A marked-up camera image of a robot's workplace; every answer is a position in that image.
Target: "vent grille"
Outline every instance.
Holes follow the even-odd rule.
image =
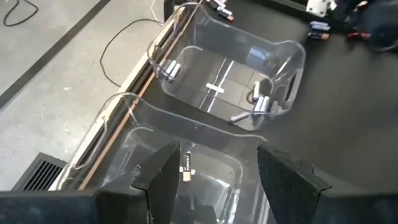
[[[12,190],[39,191],[48,190],[66,162],[40,153],[18,180]]]

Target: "clear plastic bin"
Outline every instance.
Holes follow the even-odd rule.
[[[162,43],[152,42],[147,54],[163,91],[189,105],[256,130],[265,121],[286,113],[296,97],[303,73],[305,50],[291,40],[272,43],[212,18],[202,4],[181,5],[164,25]],[[168,62],[180,70],[173,76]],[[264,112],[253,112],[253,86],[270,101]]]
[[[227,133],[155,108],[132,93],[110,98],[93,127],[99,124],[104,131],[91,147],[94,151],[85,156],[86,161],[78,162],[82,157],[78,148],[58,181],[58,190],[69,188],[68,183],[76,179],[79,184],[87,183],[92,174],[97,184],[91,184],[90,188],[101,187],[133,170],[170,141],[178,140],[182,155],[188,151],[192,155],[191,168],[195,169],[189,183],[192,202],[213,208],[217,223],[258,223],[269,212],[256,156],[258,145],[266,142],[264,138]],[[98,161],[108,165],[95,167]],[[101,169],[102,174],[98,176],[99,171],[93,169]],[[181,185],[187,185],[181,180],[182,174],[177,195],[184,193]],[[206,218],[206,213],[197,215],[198,219]]]

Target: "black cable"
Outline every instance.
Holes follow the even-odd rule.
[[[4,16],[4,19],[2,20],[3,25],[5,25],[6,27],[18,26],[19,24],[22,24],[22,23],[28,21],[30,18],[32,18],[34,15],[36,15],[36,13],[39,11],[39,8],[35,4],[31,3],[28,0],[24,0],[27,4],[30,4],[31,6],[34,7],[35,11],[30,16],[26,17],[25,19],[23,19],[23,20],[21,20],[19,22],[16,22],[16,23],[13,23],[13,24],[7,24],[8,17],[14,11],[14,9],[19,5],[19,0],[16,0],[16,1],[17,2],[15,3],[15,5],[7,12],[7,14]]]
[[[107,80],[109,80],[113,85],[116,85],[117,87],[120,87],[120,85],[117,84],[115,81],[113,81],[110,77],[108,77],[108,75],[107,75],[106,72],[105,72],[104,65],[102,64],[102,59],[104,58],[105,52],[106,52],[106,50],[108,49],[109,45],[112,43],[112,41],[113,41],[121,32],[125,31],[128,27],[130,27],[131,25],[135,24],[136,22],[144,22],[144,21],[159,23],[158,21],[156,21],[156,20],[154,20],[154,19],[138,19],[138,20],[136,20],[136,21],[130,22],[127,26],[125,26],[123,29],[121,29],[115,36],[113,36],[112,39],[106,44],[106,47],[104,48],[104,51],[102,52],[101,58],[99,59],[99,64],[101,65],[101,69],[102,69],[102,72],[103,72],[105,78],[106,78]]]

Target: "transparent container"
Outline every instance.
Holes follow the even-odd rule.
[[[249,119],[234,124],[257,130],[292,107],[305,50],[291,40],[272,43],[210,14],[217,16],[202,4],[182,4],[159,34],[168,34],[167,40],[149,45],[150,63],[166,94],[226,121],[250,113]],[[172,61],[180,65],[176,76],[167,69]],[[259,94],[270,99],[260,113],[253,112],[255,82],[260,83]]]
[[[113,114],[111,117],[106,115],[110,111]],[[79,179],[78,184],[89,182],[87,178],[93,178],[89,175],[99,172],[93,169],[101,169],[102,174],[100,177],[96,175],[96,184],[90,187],[101,187],[133,170],[162,146],[177,140],[181,155],[188,151],[192,155],[191,168],[195,174],[189,183],[189,197],[198,208],[196,221],[258,223],[267,217],[264,215],[266,212],[270,212],[269,206],[265,206],[267,200],[257,168],[256,149],[266,142],[264,138],[213,128],[155,108],[132,93],[121,93],[110,98],[92,128],[99,124],[103,127],[103,133],[92,146],[93,152],[84,156],[88,158],[86,161],[81,161],[84,153],[78,148],[58,181],[58,190],[70,188],[68,183],[73,180]],[[106,168],[95,167],[98,161],[108,165]],[[179,195],[187,193],[187,187],[183,185],[187,186],[182,183],[181,174],[176,200]],[[204,207],[214,211],[216,220],[206,221],[208,213],[202,213],[199,209]]]

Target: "wire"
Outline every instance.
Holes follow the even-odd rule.
[[[156,20],[156,22],[158,22],[159,25],[162,26],[162,25],[163,25],[163,22],[161,22],[161,21],[156,17],[155,12],[154,12],[154,5],[155,5],[155,2],[156,2],[156,0],[153,0],[153,1],[152,1],[152,5],[150,6],[150,12],[152,13],[152,15],[153,15],[154,19]]]
[[[24,0],[24,1],[25,1],[27,4],[30,4],[31,6],[33,6],[33,7],[35,8],[35,11],[34,11],[30,16],[26,17],[25,19],[23,19],[23,20],[21,20],[21,21],[19,21],[19,22],[16,22],[16,23],[13,23],[13,24],[7,24],[7,19],[8,19],[8,17],[9,17],[10,14],[14,11],[14,9],[19,5],[19,0],[16,0],[15,5],[7,12],[7,14],[4,16],[4,19],[2,20],[3,25],[5,25],[6,27],[18,26],[19,24],[22,24],[22,23],[28,21],[30,18],[32,18],[34,15],[36,15],[36,13],[39,11],[39,8],[38,8],[35,4],[31,3],[31,2],[28,1],[28,0]]]
[[[106,78],[107,80],[109,80],[113,85],[116,85],[117,87],[120,87],[120,85],[117,84],[115,81],[113,81],[110,77],[108,77],[108,75],[107,75],[106,72],[105,72],[105,68],[104,68],[104,65],[103,65],[103,63],[102,63],[102,60],[104,59],[104,55],[105,55],[105,53],[106,53],[106,50],[108,49],[108,47],[109,47],[109,45],[112,43],[112,41],[113,41],[121,32],[125,31],[127,28],[129,28],[131,25],[133,25],[133,24],[135,24],[135,23],[137,23],[137,22],[157,22],[157,23],[159,23],[158,21],[153,20],[153,19],[138,19],[138,20],[136,20],[136,21],[130,22],[127,26],[125,26],[123,29],[121,29],[116,35],[114,35],[114,36],[112,37],[112,39],[106,44],[106,47],[104,48],[104,51],[103,51],[102,54],[101,54],[101,58],[99,59],[99,64],[101,65],[101,69],[102,69],[102,72],[103,72],[105,78]]]

